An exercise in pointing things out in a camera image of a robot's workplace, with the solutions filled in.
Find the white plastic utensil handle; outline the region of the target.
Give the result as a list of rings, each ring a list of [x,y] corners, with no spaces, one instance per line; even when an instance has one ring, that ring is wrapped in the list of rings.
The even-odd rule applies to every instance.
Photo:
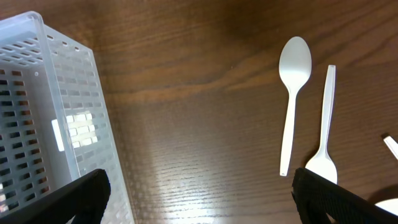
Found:
[[[323,92],[322,118],[320,128],[320,146],[315,155],[306,163],[305,168],[337,184],[338,173],[334,162],[328,154],[328,137],[335,96],[336,66],[329,65]]]

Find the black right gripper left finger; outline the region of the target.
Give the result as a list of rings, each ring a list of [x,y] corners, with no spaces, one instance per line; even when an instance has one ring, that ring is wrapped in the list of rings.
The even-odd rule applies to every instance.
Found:
[[[1,218],[1,223],[100,223],[111,195],[104,169],[95,169],[44,198]]]

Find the clear white plastic basket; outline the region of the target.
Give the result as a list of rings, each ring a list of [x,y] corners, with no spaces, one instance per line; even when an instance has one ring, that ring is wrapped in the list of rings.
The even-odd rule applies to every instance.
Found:
[[[134,221],[93,52],[25,12],[1,21],[1,215],[95,170],[103,223]]]

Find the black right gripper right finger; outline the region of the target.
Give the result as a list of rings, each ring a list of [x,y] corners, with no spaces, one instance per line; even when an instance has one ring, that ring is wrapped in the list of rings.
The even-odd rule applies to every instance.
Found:
[[[397,223],[397,216],[330,182],[318,174],[298,168],[292,196],[303,224]]]

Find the white plastic spoon bowl-down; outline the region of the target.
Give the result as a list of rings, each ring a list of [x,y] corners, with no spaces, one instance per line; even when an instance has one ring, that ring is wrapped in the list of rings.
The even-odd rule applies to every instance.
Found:
[[[280,152],[279,174],[287,176],[294,140],[296,98],[300,89],[308,82],[312,72],[310,49],[303,38],[291,38],[282,49],[279,59],[279,75],[288,94],[282,147]]]

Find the white plastic spoon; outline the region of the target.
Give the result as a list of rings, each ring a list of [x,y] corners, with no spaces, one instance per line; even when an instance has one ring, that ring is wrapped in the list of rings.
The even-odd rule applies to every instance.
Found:
[[[383,141],[392,152],[394,157],[398,159],[398,143],[391,136],[386,136]]]
[[[398,198],[392,198],[388,200],[383,200],[375,204],[375,206],[398,216]]]

